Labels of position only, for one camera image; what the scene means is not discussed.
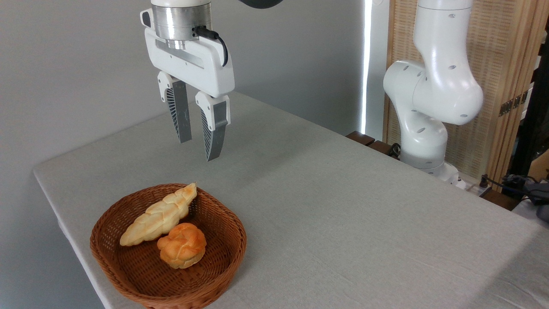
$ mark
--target white robotic arm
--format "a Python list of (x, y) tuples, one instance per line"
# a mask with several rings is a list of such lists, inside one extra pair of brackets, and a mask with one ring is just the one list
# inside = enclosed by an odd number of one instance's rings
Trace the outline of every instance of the white robotic arm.
[(473, 0), (419, 0), (414, 44), (424, 64), (400, 60), (383, 86), (397, 112), (401, 161), (449, 183), (457, 169), (444, 162), (447, 131), (480, 111), (483, 93), (471, 73), (466, 38)]
[[(269, 8), (282, 0), (240, 0), (254, 8)], [(211, 0), (151, 0), (141, 12), (149, 58), (161, 70), (160, 97), (168, 104), (181, 143), (191, 136), (186, 85), (199, 90), (208, 161), (221, 153), (225, 127), (231, 123), (227, 93), (234, 90), (231, 55), (211, 30)]]

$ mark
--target gray tablecloth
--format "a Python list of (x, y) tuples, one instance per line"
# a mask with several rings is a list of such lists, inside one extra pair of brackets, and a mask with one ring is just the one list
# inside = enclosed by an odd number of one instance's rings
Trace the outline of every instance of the gray tablecloth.
[(121, 296), (89, 250), (97, 219), (145, 187), (198, 182), (242, 220), (246, 256), (210, 308), (549, 308), (549, 231), (401, 162), (231, 94), (206, 162), (162, 115), (35, 168), (107, 308)]

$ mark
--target white wall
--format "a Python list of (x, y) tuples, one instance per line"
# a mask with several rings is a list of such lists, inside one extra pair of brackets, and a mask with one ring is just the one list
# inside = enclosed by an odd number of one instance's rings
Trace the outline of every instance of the white wall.
[[(160, 113), (147, 0), (2, 3), (0, 308), (100, 308), (32, 167)], [(358, 128), (362, 0), (213, 5), (237, 90), (339, 133)]]

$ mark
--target brown wicker basket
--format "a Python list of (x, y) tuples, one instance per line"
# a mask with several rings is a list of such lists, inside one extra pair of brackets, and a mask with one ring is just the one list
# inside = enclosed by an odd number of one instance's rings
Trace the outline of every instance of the brown wicker basket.
[(223, 294), (244, 257), (246, 233), (238, 217), (204, 190), (181, 222), (196, 225), (206, 236), (206, 253), (197, 264), (173, 269), (160, 259), (156, 241), (120, 246), (120, 236), (145, 209), (185, 184), (143, 189), (112, 205), (92, 230), (93, 256), (125, 297), (154, 309), (204, 308)]

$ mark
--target bread loaf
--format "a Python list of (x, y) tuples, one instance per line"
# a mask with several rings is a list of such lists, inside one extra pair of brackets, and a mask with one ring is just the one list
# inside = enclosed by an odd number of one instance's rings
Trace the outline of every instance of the bread loaf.
[(156, 245), (160, 249), (160, 258), (172, 268), (187, 268), (204, 256), (206, 237), (195, 225), (181, 223)]
[(197, 185), (192, 183), (152, 204), (122, 234), (120, 245), (138, 245), (168, 233), (189, 213), (189, 205), (196, 196)]

